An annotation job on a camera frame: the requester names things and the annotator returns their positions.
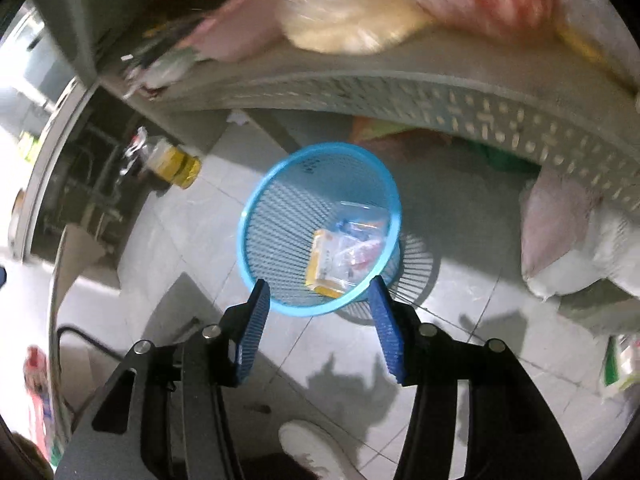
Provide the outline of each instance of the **white sneaker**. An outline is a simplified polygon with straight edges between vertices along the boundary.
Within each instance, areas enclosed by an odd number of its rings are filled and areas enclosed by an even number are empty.
[[[291,420],[278,430],[282,450],[321,480],[365,480],[335,439],[305,420]]]

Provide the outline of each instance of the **gray plastic shelf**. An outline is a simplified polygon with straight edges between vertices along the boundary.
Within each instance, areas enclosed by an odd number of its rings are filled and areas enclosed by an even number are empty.
[[[124,38],[111,52],[127,50]],[[117,69],[105,63],[102,80],[122,94]],[[635,97],[560,43],[527,50],[440,29],[376,56],[326,56],[283,41],[244,62],[199,63],[149,106],[163,115],[319,110],[424,126],[552,165],[640,208]]]

